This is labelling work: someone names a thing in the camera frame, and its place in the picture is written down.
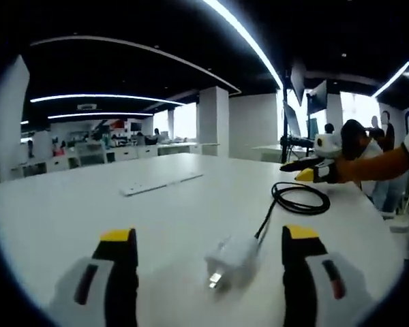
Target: person's arm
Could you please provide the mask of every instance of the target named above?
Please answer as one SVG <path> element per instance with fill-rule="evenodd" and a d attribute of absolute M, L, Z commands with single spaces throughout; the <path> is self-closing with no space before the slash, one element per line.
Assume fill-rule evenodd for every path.
<path fill-rule="evenodd" d="M 386 181 L 401 176 L 409 169 L 409 155 L 403 146 L 370 159 L 335 161 L 338 182 Z"/>
<path fill-rule="evenodd" d="M 409 134 L 401 146 L 371 159 L 335 161 L 338 183 L 347 181 L 385 181 L 401 176 L 409 169 Z"/>

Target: black cable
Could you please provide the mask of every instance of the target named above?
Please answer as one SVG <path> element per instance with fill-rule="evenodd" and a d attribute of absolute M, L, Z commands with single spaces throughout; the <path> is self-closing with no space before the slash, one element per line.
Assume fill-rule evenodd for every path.
<path fill-rule="evenodd" d="M 278 189 L 277 186 L 281 184 L 296 185 L 296 186 L 286 187 L 284 189 Z M 310 204 L 298 203 L 298 202 L 294 202 L 294 201 L 285 199 L 282 194 L 285 192 L 291 192 L 291 191 L 306 191 L 306 192 L 316 194 L 322 200 L 322 204 L 320 206 L 311 206 Z M 305 185 L 305 184 L 293 183 L 293 182 L 277 182 L 271 188 L 271 195 L 273 196 L 273 199 L 274 199 L 273 203 L 271 203 L 268 209 L 267 215 L 265 216 L 265 219 L 262 222 L 262 225 L 259 227 L 258 231 L 254 235 L 256 239 L 259 239 L 260 233 L 262 233 L 264 227 L 267 225 L 268 221 L 270 220 L 271 213 L 273 212 L 274 206 L 277 203 L 280 204 L 280 206 L 282 206 L 287 211 L 290 211 L 291 213 L 298 213 L 300 215 L 309 215 L 309 216 L 325 213 L 330 208 L 330 199 L 326 194 L 322 193 L 321 191 L 318 191 L 317 189 L 314 189 L 313 187 L 310 187 L 309 185 Z"/>

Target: curved led light strip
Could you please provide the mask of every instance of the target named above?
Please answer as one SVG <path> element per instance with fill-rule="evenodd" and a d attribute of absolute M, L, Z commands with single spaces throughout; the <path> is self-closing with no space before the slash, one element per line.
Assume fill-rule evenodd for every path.
<path fill-rule="evenodd" d="M 371 97 L 378 97 L 378 96 L 381 94 L 381 92 L 383 92 L 384 90 L 386 90 L 387 88 L 389 88 L 390 85 L 393 84 L 393 83 L 406 71 L 406 68 L 408 68 L 408 67 L 409 67 L 409 61 L 408 61 L 407 63 L 405 63 L 405 64 L 403 65 L 403 67 L 400 68 L 400 69 L 394 74 L 394 76 L 391 77 L 391 79 L 390 79 L 388 82 L 386 82 L 380 89 L 378 89 L 377 92 L 375 92 Z"/>
<path fill-rule="evenodd" d="M 82 114 L 58 114 L 56 116 L 48 116 L 48 119 L 72 118 L 82 116 L 153 116 L 152 114 L 143 114 L 141 112 L 85 112 Z M 22 121 L 20 125 L 26 125 L 29 121 Z"/>
<path fill-rule="evenodd" d="M 66 94 L 66 95 L 53 95 L 52 97 L 39 97 L 37 99 L 32 99 L 30 102 L 34 104 L 35 102 L 56 100 L 56 99 L 69 99 L 73 97 L 114 97 L 120 99 L 135 99 L 135 100 L 145 100 L 153 102 L 164 102 L 166 104 L 176 104 L 178 106 L 184 106 L 185 104 L 176 101 L 155 99 L 152 97 L 137 97 L 135 95 L 118 95 L 118 94 Z"/>
<path fill-rule="evenodd" d="M 130 41 L 125 41 L 125 40 L 119 40 L 119 39 L 112 39 L 111 37 L 102 37 L 102 36 L 92 36 L 92 35 L 69 35 L 69 36 L 61 36 L 61 37 L 52 37 L 50 39 L 45 39 L 45 40 L 40 40 L 40 41 L 36 41 L 33 42 L 30 46 L 37 46 L 40 44 L 45 44 L 45 43 L 51 43 L 51 42 L 58 42 L 58 41 L 67 41 L 67 40 L 93 40 L 93 41 L 104 41 L 104 42 L 112 42 L 112 43 L 118 43 L 118 44 L 123 44 L 125 46 L 133 46 L 135 48 L 139 48 L 139 49 L 143 49 L 143 50 L 147 50 L 150 52 L 154 52 L 157 53 L 158 55 L 162 55 L 165 56 L 167 58 L 173 59 L 175 61 L 178 61 L 180 63 L 183 63 L 185 65 L 188 65 L 192 68 L 195 68 L 199 71 L 201 71 L 202 73 L 205 73 L 207 75 L 209 75 L 210 77 L 213 77 L 214 79 L 224 83 L 225 85 L 227 85 L 228 87 L 230 87 L 231 89 L 234 89 L 236 92 L 231 93 L 230 95 L 237 95 L 241 93 L 241 90 L 238 89 L 237 87 L 235 87 L 234 85 L 230 84 L 228 81 L 223 80 L 221 77 L 212 74 L 209 70 L 197 66 L 189 61 L 186 61 L 185 59 L 182 59 L 178 56 L 174 56 L 173 54 L 170 54 L 168 52 L 164 52 L 155 48 L 152 48 L 150 46 L 145 46 L 143 44 L 138 44 L 135 42 L 130 42 Z"/>
<path fill-rule="evenodd" d="M 245 41 L 253 48 L 254 52 L 259 56 L 260 60 L 264 63 L 265 67 L 269 70 L 270 74 L 272 77 L 275 79 L 277 85 L 279 85 L 280 89 L 284 88 L 284 85 L 282 81 L 280 80 L 279 76 L 277 75 L 277 72 L 275 71 L 273 65 L 271 65 L 270 60 L 268 60 L 267 56 L 265 53 L 262 51 L 262 49 L 259 47 L 259 45 L 256 43 L 256 41 L 252 38 L 252 36 L 247 32 L 247 30 L 244 28 L 243 25 L 237 20 L 235 16 L 233 16 L 221 3 L 219 3 L 217 0 L 203 0 L 206 4 L 212 7 L 218 14 L 223 16 L 225 20 L 229 24 L 231 24 L 239 33 L 240 36 L 244 38 Z"/>

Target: computer screen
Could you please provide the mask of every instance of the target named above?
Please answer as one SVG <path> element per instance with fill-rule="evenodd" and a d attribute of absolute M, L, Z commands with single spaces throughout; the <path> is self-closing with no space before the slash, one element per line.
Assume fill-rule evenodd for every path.
<path fill-rule="evenodd" d="M 130 131 L 141 131 L 141 123 L 130 123 Z"/>
<path fill-rule="evenodd" d="M 285 110 L 285 115 L 286 115 L 286 120 L 288 121 L 288 126 L 291 134 L 293 136 L 301 136 L 300 133 L 300 127 L 299 127 L 299 121 L 297 120 L 297 115 L 295 113 L 295 110 L 292 109 L 292 107 L 284 102 L 284 110 Z"/>
<path fill-rule="evenodd" d="M 307 94 L 307 114 L 314 114 L 327 108 L 327 80 Z"/>
<path fill-rule="evenodd" d="M 292 88 L 294 89 L 295 96 L 297 97 L 297 101 L 301 106 L 301 102 L 303 101 L 303 94 L 305 92 L 305 74 L 306 74 L 306 67 L 304 66 L 303 62 L 300 60 L 296 60 L 292 66 L 291 70 L 291 84 Z"/>

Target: charger plug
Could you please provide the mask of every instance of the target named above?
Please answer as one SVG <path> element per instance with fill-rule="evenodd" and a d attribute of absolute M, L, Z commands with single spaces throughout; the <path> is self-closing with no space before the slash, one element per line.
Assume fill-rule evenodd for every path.
<path fill-rule="evenodd" d="M 209 287 L 220 288 L 223 285 L 241 285 L 254 273 L 258 240 L 246 238 L 221 242 L 216 250 L 204 259 L 207 262 Z"/>

